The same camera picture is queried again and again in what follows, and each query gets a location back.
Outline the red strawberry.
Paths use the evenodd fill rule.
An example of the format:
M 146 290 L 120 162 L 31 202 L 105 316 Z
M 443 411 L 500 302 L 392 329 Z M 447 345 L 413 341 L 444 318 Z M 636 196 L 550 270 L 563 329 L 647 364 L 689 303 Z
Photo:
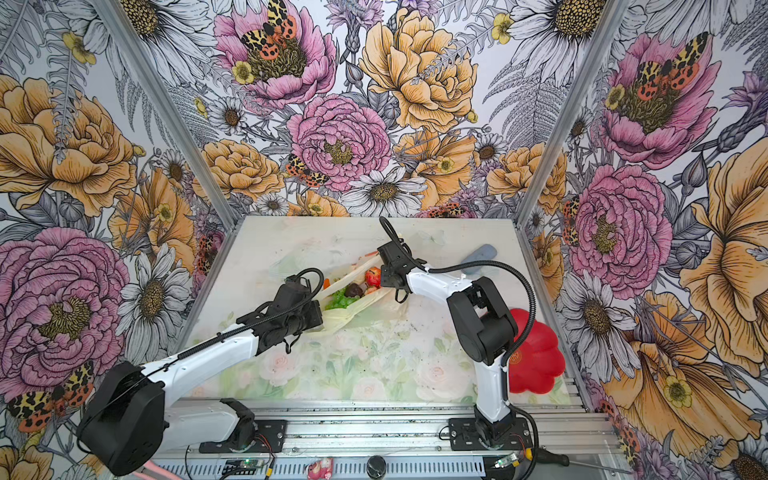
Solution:
M 364 274 L 367 287 L 379 289 L 381 287 L 381 276 L 382 272 L 379 267 L 369 268 Z

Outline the cream plastic bag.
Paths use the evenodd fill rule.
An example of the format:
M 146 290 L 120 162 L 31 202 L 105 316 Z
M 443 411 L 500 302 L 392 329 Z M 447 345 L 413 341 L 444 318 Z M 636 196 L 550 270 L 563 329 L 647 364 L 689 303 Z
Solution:
M 382 283 L 383 260 L 378 253 L 360 257 L 356 263 L 335 268 L 316 296 L 322 324 L 309 330 L 318 336 L 345 328 L 381 326 L 406 319 L 407 305 L 396 300 L 394 288 Z

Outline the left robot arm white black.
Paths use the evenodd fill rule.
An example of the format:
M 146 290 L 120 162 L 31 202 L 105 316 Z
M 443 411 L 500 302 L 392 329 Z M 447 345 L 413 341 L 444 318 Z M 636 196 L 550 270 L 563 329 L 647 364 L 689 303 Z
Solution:
M 185 410 L 177 402 L 224 370 L 285 344 L 322 323 L 321 283 L 303 272 L 288 277 L 275 297 L 212 338 L 141 366 L 123 362 L 104 376 L 85 407 L 76 437 L 114 475 L 130 474 L 159 451 L 201 443 L 250 447 L 254 415 L 234 399 Z

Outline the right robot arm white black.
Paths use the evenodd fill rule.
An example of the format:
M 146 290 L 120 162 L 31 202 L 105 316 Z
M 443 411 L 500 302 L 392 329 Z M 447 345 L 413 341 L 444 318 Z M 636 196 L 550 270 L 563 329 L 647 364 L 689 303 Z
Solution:
M 494 282 L 439 273 L 411 259 L 396 241 L 378 248 L 383 261 L 381 285 L 447 306 L 460 346 L 473 360 L 477 397 L 475 425 L 481 443 L 499 447 L 510 432 L 515 414 L 508 403 L 504 358 L 518 326 Z

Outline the green grapes bunch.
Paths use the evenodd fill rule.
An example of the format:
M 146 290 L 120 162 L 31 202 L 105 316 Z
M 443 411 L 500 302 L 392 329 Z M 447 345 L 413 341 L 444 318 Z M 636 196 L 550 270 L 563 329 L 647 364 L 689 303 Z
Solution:
M 330 301 L 327 303 L 324 309 L 325 310 L 346 309 L 350 305 L 358 301 L 359 299 L 360 299 L 359 296 L 349 297 L 345 294 L 344 291 L 339 290 L 331 295 Z

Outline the dark brown fruit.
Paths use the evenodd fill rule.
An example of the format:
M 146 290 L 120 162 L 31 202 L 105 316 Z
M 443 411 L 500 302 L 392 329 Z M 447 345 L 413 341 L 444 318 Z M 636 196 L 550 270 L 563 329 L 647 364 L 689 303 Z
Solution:
M 359 299 L 364 295 L 365 290 L 357 283 L 349 283 L 344 290 L 346 298 Z

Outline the grey-blue oval case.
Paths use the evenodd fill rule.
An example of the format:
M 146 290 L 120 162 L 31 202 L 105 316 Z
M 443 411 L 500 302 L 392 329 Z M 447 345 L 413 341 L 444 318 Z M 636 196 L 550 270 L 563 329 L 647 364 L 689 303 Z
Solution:
M 497 256 L 497 249 L 490 244 L 483 244 L 468 254 L 463 260 L 463 263 L 494 260 Z

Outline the pink white small object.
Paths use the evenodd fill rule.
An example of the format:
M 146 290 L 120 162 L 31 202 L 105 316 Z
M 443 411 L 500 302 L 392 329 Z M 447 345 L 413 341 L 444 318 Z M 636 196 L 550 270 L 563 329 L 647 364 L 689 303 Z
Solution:
M 333 458 L 322 458 L 313 462 L 307 469 L 308 480 L 331 480 L 334 470 Z

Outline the red flower-shaped plate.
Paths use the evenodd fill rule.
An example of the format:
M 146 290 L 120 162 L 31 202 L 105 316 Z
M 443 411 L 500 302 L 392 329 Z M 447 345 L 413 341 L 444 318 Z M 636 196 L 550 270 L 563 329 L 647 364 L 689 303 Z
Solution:
M 557 335 L 545 323 L 536 321 L 525 342 L 509 359 L 509 392 L 548 394 L 565 367 Z

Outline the black round knob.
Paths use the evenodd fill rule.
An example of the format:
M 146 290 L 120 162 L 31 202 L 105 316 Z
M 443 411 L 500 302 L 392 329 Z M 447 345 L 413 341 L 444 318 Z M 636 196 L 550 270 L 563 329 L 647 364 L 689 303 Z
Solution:
M 365 472 L 371 480 L 381 480 L 387 473 L 387 462 L 383 456 L 373 455 L 368 458 Z

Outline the left aluminium corner post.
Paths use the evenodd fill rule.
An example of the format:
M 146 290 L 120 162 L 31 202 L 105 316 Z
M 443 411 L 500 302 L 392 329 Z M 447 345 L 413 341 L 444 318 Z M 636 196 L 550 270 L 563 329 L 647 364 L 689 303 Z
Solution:
M 189 163 L 212 207 L 218 214 L 224 229 L 233 232 L 239 217 L 230 207 L 220 187 L 214 180 L 198 145 L 182 120 L 162 77 L 154 67 L 150 55 L 142 46 L 119 1 L 96 1 L 94 5 L 106 29 L 123 52 L 124 61 L 136 75 L 136 80 L 154 105 L 164 125 L 168 128 L 176 147 Z

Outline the aluminium corner post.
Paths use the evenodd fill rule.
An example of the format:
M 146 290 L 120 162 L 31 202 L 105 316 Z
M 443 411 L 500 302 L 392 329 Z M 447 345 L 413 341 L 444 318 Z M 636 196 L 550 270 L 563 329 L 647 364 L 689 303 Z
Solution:
M 630 1 L 628 0 L 608 1 L 604 8 L 595 35 L 586 50 L 585 59 L 574 76 L 572 87 L 560 109 L 554 129 L 546 141 L 539 168 L 533 175 L 531 184 L 518 209 L 515 225 L 520 231 L 523 230 L 534 207 L 538 204 L 547 178 L 555 168 L 562 144 L 578 115 L 578 109 L 586 97 L 589 87 L 593 85 L 599 67 L 610 52 L 611 44 L 620 29 L 629 4 Z
M 168 128 L 176 147 L 189 163 L 212 207 L 218 214 L 224 229 L 233 232 L 239 217 L 230 207 L 220 187 L 214 180 L 198 145 L 182 120 L 162 77 L 154 67 L 150 55 L 142 46 L 119 1 L 96 1 L 94 5 L 106 29 L 123 52 L 124 61 L 136 75 L 136 80 L 154 105 L 164 125 Z

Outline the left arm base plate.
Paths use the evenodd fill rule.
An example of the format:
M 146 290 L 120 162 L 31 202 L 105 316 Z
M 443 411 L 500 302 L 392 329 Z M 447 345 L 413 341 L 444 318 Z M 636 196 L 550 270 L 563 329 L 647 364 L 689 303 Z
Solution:
M 240 422 L 227 439 L 203 442 L 198 451 L 201 454 L 280 453 L 286 439 L 287 426 L 285 420 Z

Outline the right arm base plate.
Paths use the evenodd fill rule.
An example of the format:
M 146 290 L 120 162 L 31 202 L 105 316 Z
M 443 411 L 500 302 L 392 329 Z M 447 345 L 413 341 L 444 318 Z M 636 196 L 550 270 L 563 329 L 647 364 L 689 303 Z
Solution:
M 451 418 L 448 434 L 453 451 L 520 451 L 533 446 L 528 423 L 511 415 L 495 423 L 484 418 Z

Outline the aluminium rail frame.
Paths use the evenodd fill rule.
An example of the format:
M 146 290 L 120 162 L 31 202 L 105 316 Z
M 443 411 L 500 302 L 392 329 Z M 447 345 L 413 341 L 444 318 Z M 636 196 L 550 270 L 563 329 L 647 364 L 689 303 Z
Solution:
M 540 446 L 553 453 L 565 454 L 571 460 L 629 469 L 619 459 L 618 439 L 606 415 L 587 413 L 575 406 L 530 405 L 526 420 L 532 430 L 533 446 L 520 451 L 485 450 L 453 451 L 449 442 L 448 420 L 475 418 L 468 404 L 412 404 L 357 401 L 239 401 L 251 410 L 254 420 L 285 420 L 286 439 L 280 453 L 201 454 L 200 444 L 157 452 L 151 460 L 163 455 L 191 449 L 201 455 L 268 455 L 280 459 L 313 457 L 480 457 L 518 456 Z M 212 399 L 182 399 L 178 407 L 185 410 L 210 408 Z

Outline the right aluminium corner post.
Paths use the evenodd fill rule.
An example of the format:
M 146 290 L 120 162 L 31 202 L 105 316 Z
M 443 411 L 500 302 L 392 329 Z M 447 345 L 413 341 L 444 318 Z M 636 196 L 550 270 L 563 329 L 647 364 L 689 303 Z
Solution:
M 572 87 L 560 109 L 554 129 L 546 141 L 539 168 L 533 175 L 531 184 L 518 209 L 515 225 L 520 231 L 523 230 L 534 207 L 538 204 L 547 178 L 555 168 L 562 144 L 578 115 L 578 109 L 586 97 L 589 87 L 593 85 L 599 67 L 610 52 L 611 44 L 620 29 L 629 4 L 630 1 L 628 0 L 608 1 L 604 8 L 595 35 L 586 50 L 585 59 L 574 76 Z

